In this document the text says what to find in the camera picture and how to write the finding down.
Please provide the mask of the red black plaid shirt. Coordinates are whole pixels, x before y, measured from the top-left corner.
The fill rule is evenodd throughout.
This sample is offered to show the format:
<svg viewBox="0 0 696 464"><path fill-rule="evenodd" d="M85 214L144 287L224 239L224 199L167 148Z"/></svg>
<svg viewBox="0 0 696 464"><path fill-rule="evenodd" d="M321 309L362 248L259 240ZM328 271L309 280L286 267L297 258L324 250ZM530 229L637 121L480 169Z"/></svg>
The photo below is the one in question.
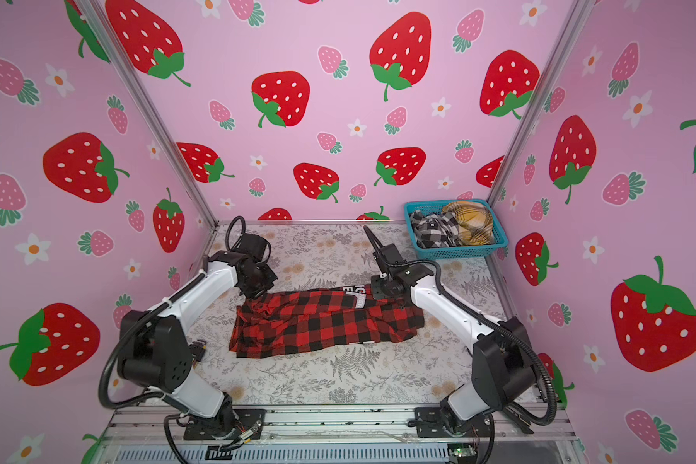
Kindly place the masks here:
<svg viewBox="0 0 696 464"><path fill-rule="evenodd" d="M316 352L334 346L392 342L417 336L423 310L375 294L369 284L269 293L236 310L229 350L239 358Z"/></svg>

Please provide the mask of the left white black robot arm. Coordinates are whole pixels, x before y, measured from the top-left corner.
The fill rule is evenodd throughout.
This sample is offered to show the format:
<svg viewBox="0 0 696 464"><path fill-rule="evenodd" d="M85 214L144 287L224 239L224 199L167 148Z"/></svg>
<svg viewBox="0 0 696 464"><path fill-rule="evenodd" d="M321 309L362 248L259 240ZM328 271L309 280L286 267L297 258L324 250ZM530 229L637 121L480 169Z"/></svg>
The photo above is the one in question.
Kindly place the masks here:
<svg viewBox="0 0 696 464"><path fill-rule="evenodd" d="M234 244L207 257L196 276L173 295L147 311L124 316L119 341L102 370L98 398L107 409L161 399L204 427L216 438L234 433L238 417L231 396L215 388L193 369L187 333L199 316L225 292L236 289L249 300L274 287L276 274L268 266L270 243L247 232Z"/></svg>

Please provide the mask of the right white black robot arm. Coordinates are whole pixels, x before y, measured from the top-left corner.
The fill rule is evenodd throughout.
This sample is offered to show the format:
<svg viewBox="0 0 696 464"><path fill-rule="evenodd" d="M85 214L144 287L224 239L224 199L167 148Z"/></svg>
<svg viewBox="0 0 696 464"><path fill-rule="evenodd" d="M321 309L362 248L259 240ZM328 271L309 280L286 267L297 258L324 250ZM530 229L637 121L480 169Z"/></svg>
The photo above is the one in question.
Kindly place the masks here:
<svg viewBox="0 0 696 464"><path fill-rule="evenodd" d="M440 403L444 429L460 436L495 412L511 413L524 425L551 425L558 411L554 384L520 321L485 316L444 286L439 263L408 261L368 226L363 232L380 270L371 280L372 290L380 297L402 297L429 313L471 353L471 381Z"/></svg>

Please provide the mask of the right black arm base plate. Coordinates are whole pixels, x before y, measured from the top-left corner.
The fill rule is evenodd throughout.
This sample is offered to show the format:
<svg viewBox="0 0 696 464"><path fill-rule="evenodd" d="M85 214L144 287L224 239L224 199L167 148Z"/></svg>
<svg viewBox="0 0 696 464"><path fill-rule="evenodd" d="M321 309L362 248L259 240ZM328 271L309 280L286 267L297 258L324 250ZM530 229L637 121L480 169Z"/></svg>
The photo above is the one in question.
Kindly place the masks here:
<svg viewBox="0 0 696 464"><path fill-rule="evenodd" d="M491 415L477 415L460 421L450 410L436 407L417 407L407 426L415 428L421 438L489 438L494 419Z"/></svg>

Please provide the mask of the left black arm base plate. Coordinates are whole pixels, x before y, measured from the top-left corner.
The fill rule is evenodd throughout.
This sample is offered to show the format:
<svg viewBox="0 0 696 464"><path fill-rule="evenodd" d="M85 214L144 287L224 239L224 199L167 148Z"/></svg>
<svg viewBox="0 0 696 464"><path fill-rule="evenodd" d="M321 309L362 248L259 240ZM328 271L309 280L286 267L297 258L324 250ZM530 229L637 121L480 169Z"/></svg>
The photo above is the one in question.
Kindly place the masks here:
<svg viewBox="0 0 696 464"><path fill-rule="evenodd" d="M245 441L259 440L265 416L265 409L253 408L227 410L211 419L193 416L184 432L184 440L232 442L242 437Z"/></svg>

